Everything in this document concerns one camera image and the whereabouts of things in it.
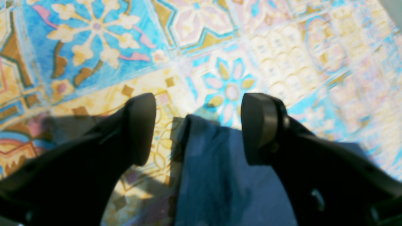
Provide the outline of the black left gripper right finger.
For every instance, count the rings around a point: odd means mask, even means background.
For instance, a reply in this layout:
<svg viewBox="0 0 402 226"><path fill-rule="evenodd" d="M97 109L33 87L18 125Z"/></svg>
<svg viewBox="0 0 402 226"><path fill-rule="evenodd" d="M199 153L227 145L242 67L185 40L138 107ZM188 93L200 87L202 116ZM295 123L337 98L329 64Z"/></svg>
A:
<svg viewBox="0 0 402 226"><path fill-rule="evenodd" d="M249 165L271 166L300 226L400 226L401 182L367 157L317 137L268 94L241 104Z"/></svg>

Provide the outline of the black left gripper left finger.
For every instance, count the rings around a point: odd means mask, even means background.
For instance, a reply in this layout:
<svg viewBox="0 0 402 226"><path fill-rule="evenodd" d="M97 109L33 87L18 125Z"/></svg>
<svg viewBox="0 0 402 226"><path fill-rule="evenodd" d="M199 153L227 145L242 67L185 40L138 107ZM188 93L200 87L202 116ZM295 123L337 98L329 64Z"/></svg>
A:
<svg viewBox="0 0 402 226"><path fill-rule="evenodd" d="M152 93L80 137L28 160L1 180L1 217L25 226L99 226L116 183L149 159L156 119Z"/></svg>

